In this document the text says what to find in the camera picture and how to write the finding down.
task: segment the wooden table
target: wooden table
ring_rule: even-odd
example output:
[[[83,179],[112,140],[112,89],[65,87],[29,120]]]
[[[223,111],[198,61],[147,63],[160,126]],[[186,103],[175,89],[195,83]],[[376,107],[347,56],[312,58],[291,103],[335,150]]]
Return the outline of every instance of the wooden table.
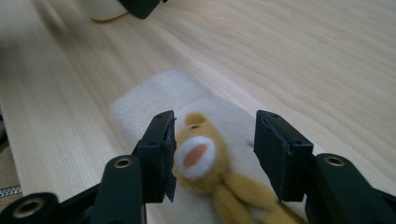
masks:
[[[134,147],[109,106],[171,66],[252,116],[280,114],[396,195],[392,0],[170,0],[105,23],[72,0],[2,1],[0,105],[24,194],[63,201],[100,181]]]

